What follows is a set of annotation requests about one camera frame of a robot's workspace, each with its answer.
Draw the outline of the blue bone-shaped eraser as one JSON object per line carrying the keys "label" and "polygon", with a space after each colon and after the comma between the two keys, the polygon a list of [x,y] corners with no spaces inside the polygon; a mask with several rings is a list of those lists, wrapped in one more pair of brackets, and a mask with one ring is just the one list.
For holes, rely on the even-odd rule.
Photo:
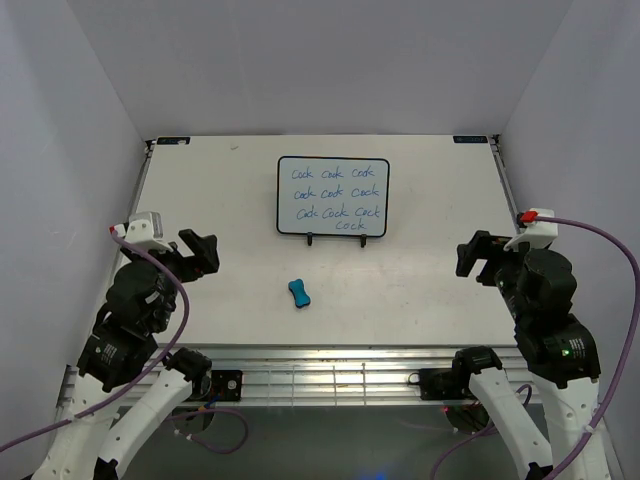
{"label": "blue bone-shaped eraser", "polygon": [[305,308],[311,304],[311,297],[306,292],[304,281],[300,278],[288,283],[288,290],[293,296],[294,305],[298,309]]}

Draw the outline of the small black-framed whiteboard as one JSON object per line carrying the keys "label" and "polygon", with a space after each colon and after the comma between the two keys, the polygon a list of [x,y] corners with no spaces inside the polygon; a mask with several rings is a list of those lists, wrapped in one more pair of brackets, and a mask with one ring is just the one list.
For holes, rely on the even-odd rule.
{"label": "small black-framed whiteboard", "polygon": [[388,160],[283,156],[277,168],[279,233],[371,238],[386,234]]}

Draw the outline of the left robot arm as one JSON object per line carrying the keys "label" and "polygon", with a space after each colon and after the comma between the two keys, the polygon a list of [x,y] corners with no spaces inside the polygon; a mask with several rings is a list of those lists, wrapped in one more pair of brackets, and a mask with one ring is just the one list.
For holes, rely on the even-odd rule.
{"label": "left robot arm", "polygon": [[67,416],[36,479],[120,479],[140,448],[179,403],[205,397],[210,360],[181,348],[158,348],[185,284],[220,266],[218,239],[191,229],[183,256],[148,220],[110,229],[128,263],[115,274],[77,363]]}

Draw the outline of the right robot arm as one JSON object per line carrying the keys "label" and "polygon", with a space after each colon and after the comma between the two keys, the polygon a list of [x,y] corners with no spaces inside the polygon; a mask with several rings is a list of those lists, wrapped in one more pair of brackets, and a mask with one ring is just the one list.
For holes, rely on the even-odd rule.
{"label": "right robot arm", "polygon": [[457,248],[456,274],[499,290],[514,338],[542,401],[541,432],[508,384],[489,347],[459,351],[451,382],[487,411],[522,479],[608,479],[603,434],[595,421],[601,374],[595,340],[572,314],[577,281],[571,263],[548,247],[477,231]]}

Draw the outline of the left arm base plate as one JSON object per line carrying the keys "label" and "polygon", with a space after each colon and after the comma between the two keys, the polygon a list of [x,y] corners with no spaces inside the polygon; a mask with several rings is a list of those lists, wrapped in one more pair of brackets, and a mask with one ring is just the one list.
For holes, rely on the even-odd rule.
{"label": "left arm base plate", "polygon": [[193,383],[188,402],[239,402],[242,398],[241,370],[209,370]]}

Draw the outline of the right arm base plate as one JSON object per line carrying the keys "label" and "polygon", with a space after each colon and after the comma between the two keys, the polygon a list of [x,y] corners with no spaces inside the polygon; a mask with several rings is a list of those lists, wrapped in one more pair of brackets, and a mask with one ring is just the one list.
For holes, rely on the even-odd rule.
{"label": "right arm base plate", "polygon": [[424,368],[409,374],[407,384],[419,389],[424,401],[475,400],[469,378],[450,369]]}

